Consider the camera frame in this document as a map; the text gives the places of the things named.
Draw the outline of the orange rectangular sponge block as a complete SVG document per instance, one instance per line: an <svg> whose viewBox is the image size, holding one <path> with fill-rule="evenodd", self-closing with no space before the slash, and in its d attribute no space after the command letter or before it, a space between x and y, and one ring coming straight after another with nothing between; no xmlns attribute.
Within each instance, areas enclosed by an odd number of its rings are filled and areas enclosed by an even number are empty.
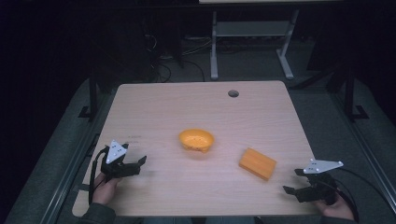
<svg viewBox="0 0 396 224"><path fill-rule="evenodd" d="M248 148L238 165L255 176L268 181L276 168L276 161L253 148Z"/></svg>

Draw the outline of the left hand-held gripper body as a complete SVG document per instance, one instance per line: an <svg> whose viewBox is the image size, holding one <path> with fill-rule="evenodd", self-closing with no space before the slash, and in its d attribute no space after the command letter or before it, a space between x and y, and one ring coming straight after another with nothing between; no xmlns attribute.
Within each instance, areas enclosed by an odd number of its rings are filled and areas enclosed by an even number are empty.
<svg viewBox="0 0 396 224"><path fill-rule="evenodd" d="M140 166L136 163L124 163L128 149L113 140L110 146L105 147L106 155L102 159L101 172L106 176L106 181L113 178L122 178L140 174Z"/></svg>

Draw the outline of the black metal stand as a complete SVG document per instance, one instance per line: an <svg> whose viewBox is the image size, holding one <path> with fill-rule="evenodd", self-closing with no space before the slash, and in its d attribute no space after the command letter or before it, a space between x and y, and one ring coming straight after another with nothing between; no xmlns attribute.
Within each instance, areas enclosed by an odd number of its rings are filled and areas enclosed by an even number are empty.
<svg viewBox="0 0 396 224"><path fill-rule="evenodd" d="M81 108L78 116L93 121L98 111L97 103L97 78L94 73L91 73L89 78L89 104Z"/></svg>
<svg viewBox="0 0 396 224"><path fill-rule="evenodd" d="M347 118L354 122L356 119L368 119L369 116L361 105L354 104L355 76L349 65L344 68L345 96L344 112Z"/></svg>

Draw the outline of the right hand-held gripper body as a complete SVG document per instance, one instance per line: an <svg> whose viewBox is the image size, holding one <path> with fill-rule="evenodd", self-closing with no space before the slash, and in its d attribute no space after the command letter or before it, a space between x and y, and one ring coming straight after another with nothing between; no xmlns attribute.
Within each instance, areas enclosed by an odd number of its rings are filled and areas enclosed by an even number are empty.
<svg viewBox="0 0 396 224"><path fill-rule="evenodd" d="M296 190L296 198L300 203L324 201L327 205L335 203L337 185L329 171L342 167L341 161L321 161L311 159L305 166L309 187Z"/></svg>

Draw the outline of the person's left hand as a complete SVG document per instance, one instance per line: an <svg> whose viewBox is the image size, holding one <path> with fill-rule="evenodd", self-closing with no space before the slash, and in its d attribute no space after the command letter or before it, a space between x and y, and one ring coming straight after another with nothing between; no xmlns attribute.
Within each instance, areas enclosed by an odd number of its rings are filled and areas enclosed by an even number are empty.
<svg viewBox="0 0 396 224"><path fill-rule="evenodd" d="M107 205L113 199L117 185L121 182L120 178L113 178L106 181L106 176L100 173L94 179L94 192L92 202Z"/></svg>

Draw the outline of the white metal stand frame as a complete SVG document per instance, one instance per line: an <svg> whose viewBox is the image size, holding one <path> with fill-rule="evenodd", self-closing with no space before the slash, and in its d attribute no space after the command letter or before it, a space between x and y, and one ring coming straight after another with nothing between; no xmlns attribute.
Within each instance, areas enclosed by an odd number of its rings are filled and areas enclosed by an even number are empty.
<svg viewBox="0 0 396 224"><path fill-rule="evenodd" d="M219 21L218 12L212 13L212 34L210 51L210 77L219 79L217 41L219 37L284 37L284 43L276 50L277 58L286 79L294 79L287 60L287 50L299 16L299 10L292 12L288 21Z"/></svg>

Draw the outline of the person's right hand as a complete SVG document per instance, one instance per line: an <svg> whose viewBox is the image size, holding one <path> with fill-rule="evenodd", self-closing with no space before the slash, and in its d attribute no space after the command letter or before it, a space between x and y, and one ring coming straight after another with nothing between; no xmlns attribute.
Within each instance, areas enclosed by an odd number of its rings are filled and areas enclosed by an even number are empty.
<svg viewBox="0 0 396 224"><path fill-rule="evenodd" d="M354 221L354 216L346 201L339 195L332 205L327 205L323 201L314 201L313 205L325 217L334 217Z"/></svg>

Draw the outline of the orange plastic bowl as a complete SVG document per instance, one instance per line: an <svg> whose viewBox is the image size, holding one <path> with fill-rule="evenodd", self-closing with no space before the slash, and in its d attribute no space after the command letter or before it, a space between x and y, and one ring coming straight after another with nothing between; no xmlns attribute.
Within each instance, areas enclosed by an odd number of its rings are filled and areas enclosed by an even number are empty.
<svg viewBox="0 0 396 224"><path fill-rule="evenodd" d="M184 149L206 153L213 145L214 136L202 129L188 129L178 135L179 142Z"/></svg>

